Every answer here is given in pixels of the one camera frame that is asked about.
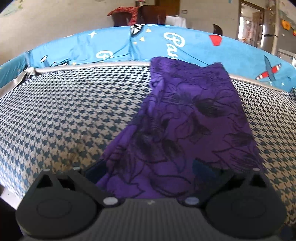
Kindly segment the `purple floral garment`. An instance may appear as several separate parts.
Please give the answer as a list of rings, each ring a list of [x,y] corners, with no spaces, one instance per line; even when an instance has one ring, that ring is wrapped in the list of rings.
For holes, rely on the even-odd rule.
[[[220,170],[262,168],[240,97],[221,64],[150,63],[151,92],[107,146],[97,187],[117,198],[183,199]]]

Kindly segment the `houndstooth sofa seat cover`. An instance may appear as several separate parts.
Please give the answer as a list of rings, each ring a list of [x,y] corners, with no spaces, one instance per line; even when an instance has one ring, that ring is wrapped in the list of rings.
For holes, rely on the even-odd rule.
[[[150,92],[148,65],[22,75],[1,98],[1,184],[23,198],[43,169],[85,169],[128,124]],[[267,176],[295,224],[295,98],[233,78]]]

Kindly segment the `blue printed sofa back cover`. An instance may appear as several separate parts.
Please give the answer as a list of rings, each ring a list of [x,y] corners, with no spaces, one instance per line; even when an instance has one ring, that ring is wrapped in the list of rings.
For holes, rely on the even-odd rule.
[[[168,57],[205,67],[223,64],[230,74],[290,91],[295,67],[229,37],[169,25],[133,25],[82,32],[40,45],[1,66],[1,86],[26,68]]]

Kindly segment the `dark wooden chair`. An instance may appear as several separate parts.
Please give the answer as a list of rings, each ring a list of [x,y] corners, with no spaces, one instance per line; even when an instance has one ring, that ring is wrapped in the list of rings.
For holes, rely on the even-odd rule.
[[[223,35],[222,28],[216,24],[213,24],[213,34],[222,36]]]
[[[136,24],[164,25],[166,16],[166,11],[164,9],[161,9],[159,6],[139,6]]]

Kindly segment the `silver refrigerator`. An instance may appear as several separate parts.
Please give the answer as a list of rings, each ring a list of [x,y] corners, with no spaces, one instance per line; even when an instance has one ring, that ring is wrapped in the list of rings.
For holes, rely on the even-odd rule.
[[[295,6],[292,1],[266,1],[260,48],[277,55],[295,53]]]

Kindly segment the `white clothed dining table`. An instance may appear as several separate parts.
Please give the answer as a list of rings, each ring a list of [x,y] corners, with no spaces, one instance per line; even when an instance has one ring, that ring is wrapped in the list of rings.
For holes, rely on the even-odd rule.
[[[182,18],[180,16],[166,16],[165,25],[186,28],[187,22],[185,18]]]

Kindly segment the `red patterned cloth on chair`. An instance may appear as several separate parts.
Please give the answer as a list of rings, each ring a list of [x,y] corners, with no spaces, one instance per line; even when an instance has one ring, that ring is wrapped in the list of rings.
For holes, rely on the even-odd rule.
[[[121,6],[109,12],[107,16],[111,16],[114,27],[132,26],[137,23],[138,6]]]

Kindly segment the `brown wooden door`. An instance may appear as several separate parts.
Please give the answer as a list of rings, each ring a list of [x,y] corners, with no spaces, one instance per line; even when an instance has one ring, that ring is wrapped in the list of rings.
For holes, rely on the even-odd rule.
[[[155,0],[155,5],[164,9],[168,16],[177,16],[180,13],[180,0]]]

